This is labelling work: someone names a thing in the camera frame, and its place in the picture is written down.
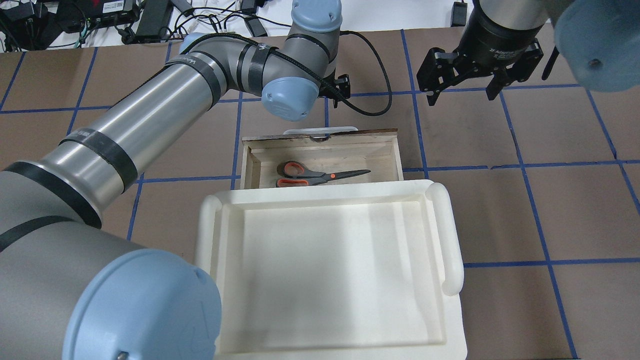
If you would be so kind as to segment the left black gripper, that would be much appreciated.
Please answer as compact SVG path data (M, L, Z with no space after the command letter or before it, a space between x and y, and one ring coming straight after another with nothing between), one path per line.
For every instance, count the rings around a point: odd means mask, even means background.
M335 73L325 77L318 88L318 98L332 100L333 106L338 107L340 102L351 97L351 82L348 74L335 76Z

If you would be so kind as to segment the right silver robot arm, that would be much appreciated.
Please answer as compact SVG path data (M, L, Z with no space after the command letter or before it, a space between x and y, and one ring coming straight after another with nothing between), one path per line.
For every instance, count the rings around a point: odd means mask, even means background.
M418 69L418 87L433 106L439 95L469 79L490 77L489 100L514 82L530 79L544 51L538 33L551 23L554 48L542 79L558 56L588 91L637 87L640 3L637 0L474 0L473 11L452 52L434 47Z

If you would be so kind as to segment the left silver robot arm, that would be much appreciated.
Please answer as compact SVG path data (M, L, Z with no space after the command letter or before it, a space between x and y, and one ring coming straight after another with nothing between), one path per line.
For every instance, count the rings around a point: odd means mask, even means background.
M103 212L231 89L300 121L328 84L339 0L295 0L282 49L237 34L186 42L154 76L39 161L1 172L3 360L212 360L212 277L102 230Z

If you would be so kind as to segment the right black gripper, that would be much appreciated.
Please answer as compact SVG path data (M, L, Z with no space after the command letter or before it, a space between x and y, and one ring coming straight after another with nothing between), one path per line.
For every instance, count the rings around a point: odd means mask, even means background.
M536 38L517 49L507 49L503 44L491 46L470 39L462 41L453 52L434 47L418 69L418 87L426 92L427 104L432 107L445 89L468 79L491 76L486 95L489 101L493 101L510 84L528 80L543 55Z

